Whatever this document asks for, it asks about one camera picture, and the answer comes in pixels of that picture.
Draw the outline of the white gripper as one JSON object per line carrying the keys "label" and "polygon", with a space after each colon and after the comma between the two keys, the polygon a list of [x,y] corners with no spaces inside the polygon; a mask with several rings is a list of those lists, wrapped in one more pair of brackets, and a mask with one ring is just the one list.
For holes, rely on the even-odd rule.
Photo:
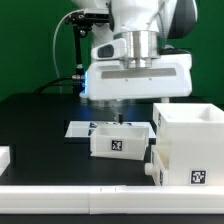
{"label": "white gripper", "polygon": [[118,60],[94,62],[86,75],[86,94],[91,100],[115,100],[116,122],[123,99],[189,96],[192,91],[190,54],[162,55],[150,68],[125,69]]}

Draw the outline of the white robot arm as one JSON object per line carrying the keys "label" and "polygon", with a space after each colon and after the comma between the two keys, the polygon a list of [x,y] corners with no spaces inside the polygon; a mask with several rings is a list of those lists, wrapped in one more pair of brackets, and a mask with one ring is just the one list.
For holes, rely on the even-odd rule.
{"label": "white robot arm", "polygon": [[169,99],[192,91],[189,52],[166,44],[196,24],[195,0],[72,0],[93,23],[85,90],[92,101]]}

